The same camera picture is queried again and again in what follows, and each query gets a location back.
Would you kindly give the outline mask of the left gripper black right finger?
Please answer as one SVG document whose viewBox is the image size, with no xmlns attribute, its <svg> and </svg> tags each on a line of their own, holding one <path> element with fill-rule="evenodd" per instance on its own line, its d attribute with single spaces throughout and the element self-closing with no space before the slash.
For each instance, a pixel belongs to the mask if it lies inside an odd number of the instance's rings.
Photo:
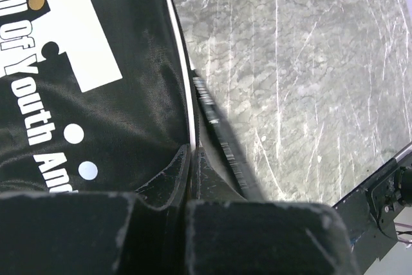
<svg viewBox="0 0 412 275">
<path fill-rule="evenodd" d="M 188 274 L 359 274 L 335 209 L 300 202 L 243 201 L 198 157 L 199 193 L 186 206 Z"/>
</svg>

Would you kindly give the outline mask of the white badminton racket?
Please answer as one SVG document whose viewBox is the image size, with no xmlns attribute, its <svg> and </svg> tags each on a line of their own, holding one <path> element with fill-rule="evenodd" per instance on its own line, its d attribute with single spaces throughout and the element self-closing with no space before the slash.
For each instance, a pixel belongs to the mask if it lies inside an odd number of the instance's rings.
<svg viewBox="0 0 412 275">
<path fill-rule="evenodd" d="M 223 167 L 231 187 L 243 198 L 252 201 L 265 199 L 231 125 L 197 71 L 191 72 L 196 99 L 202 115 L 209 144 Z"/>
</svg>

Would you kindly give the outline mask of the black racket bag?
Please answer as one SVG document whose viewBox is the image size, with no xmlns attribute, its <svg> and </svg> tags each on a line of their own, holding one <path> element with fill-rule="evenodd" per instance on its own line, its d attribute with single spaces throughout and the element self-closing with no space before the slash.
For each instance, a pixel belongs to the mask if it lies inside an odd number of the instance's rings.
<svg viewBox="0 0 412 275">
<path fill-rule="evenodd" d="M 1 190 L 169 194 L 196 149 L 173 0 L 1 0 Z"/>
</svg>

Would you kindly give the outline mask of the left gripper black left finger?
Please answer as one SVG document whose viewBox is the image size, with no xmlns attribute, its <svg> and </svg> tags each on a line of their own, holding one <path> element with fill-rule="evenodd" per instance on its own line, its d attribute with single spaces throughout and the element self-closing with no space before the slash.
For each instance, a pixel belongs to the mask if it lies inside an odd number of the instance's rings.
<svg viewBox="0 0 412 275">
<path fill-rule="evenodd" d="M 2 274 L 182 274 L 191 152 L 138 193 L 1 195 Z"/>
</svg>

